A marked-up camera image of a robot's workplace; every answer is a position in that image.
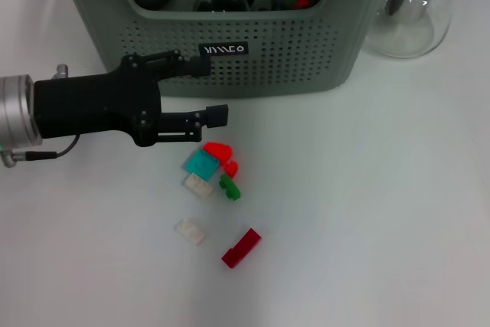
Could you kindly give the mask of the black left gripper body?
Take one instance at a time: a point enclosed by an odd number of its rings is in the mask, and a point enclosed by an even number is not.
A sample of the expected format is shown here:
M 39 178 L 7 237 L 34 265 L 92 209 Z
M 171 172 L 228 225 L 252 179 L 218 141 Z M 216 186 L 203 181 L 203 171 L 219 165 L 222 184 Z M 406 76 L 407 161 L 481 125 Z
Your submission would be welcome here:
M 34 83 L 34 120 L 44 139 L 114 130 L 149 147 L 161 111 L 158 83 L 136 54 L 107 74 Z

